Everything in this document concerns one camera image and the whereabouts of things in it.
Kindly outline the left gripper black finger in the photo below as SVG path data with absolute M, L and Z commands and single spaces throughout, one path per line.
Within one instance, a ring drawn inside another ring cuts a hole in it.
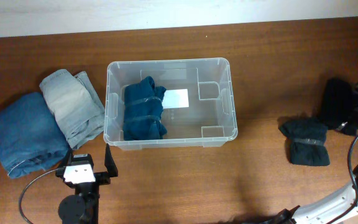
M 117 166 L 114 162 L 114 159 L 112 158 L 109 144 L 106 144 L 105 148 L 104 166 L 106 167 L 107 173 L 110 177 L 118 176 Z
M 65 154 L 65 157 L 62 159 L 61 163 L 59 164 L 59 168 L 65 167 L 70 163 L 72 157 L 72 149 L 69 149 Z

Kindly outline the black taped garment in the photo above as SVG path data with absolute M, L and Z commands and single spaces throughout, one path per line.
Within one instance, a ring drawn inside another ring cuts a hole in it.
M 357 107 L 358 96 L 352 91 L 351 84 L 339 78 L 331 78 L 324 89 L 318 119 L 329 130 L 355 136 L 358 130 Z

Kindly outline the dark taped garment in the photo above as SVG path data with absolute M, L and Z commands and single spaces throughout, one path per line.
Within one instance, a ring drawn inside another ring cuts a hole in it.
M 317 118 L 290 119 L 278 129 L 289 140 L 291 164 L 313 167 L 330 165 L 324 146 L 328 127 Z

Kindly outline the teal taped shirt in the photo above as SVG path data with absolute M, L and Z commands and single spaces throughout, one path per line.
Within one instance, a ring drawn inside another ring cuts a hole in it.
M 162 124 L 162 101 L 166 92 L 147 76 L 124 90 L 123 133 L 126 141 L 162 139 L 167 134 Z

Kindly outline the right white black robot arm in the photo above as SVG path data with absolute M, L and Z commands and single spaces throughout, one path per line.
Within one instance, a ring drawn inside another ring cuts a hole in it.
M 290 119 L 279 126 L 290 142 L 290 162 L 322 167 L 330 164 L 326 133 L 335 129 L 358 139 L 358 88 L 326 88 L 316 117 Z M 358 215 L 358 165 L 347 159 L 351 181 L 327 197 L 293 210 L 284 209 L 269 223 L 339 223 Z

